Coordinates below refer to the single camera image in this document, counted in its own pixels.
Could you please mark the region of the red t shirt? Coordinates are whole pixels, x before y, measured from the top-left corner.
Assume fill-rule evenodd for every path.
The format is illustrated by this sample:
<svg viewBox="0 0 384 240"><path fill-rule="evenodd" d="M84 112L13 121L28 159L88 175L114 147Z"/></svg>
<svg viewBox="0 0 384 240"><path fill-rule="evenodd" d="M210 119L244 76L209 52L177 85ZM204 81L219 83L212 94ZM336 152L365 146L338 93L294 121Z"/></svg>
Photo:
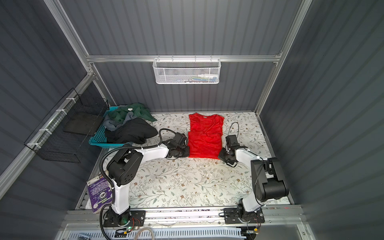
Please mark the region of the red t shirt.
<svg viewBox="0 0 384 240"><path fill-rule="evenodd" d="M222 150L224 117L204 116L199 113L189 115L190 131L188 146L190 158L218 159Z"/></svg>

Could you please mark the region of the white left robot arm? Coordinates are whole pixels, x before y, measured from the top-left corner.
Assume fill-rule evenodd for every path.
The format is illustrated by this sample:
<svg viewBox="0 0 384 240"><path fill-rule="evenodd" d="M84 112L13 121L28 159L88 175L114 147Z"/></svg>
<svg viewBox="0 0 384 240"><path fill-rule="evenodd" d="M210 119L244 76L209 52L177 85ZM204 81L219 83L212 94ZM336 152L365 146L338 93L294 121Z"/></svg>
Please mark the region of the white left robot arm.
<svg viewBox="0 0 384 240"><path fill-rule="evenodd" d="M117 216L130 213L130 183L142 163L156 159L186 158L189 156L188 138L185 134L172 132L174 137L152 146L134 147L125 144L107 152L100 160L100 173L112 190L111 211Z"/></svg>

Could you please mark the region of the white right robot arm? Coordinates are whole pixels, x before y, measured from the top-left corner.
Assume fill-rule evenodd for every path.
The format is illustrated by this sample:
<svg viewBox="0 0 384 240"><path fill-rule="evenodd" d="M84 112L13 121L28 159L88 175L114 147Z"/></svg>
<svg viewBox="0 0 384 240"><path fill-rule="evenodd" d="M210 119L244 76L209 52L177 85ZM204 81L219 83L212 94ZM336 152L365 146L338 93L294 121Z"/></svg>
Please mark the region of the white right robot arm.
<svg viewBox="0 0 384 240"><path fill-rule="evenodd" d="M240 221L259 220L261 208L266 202L289 195L280 161L277 158L263 159L240 145L237 136L226 137L226 146L220 151L219 159L232 168L242 163L251 171L252 192L239 200L235 211Z"/></svg>

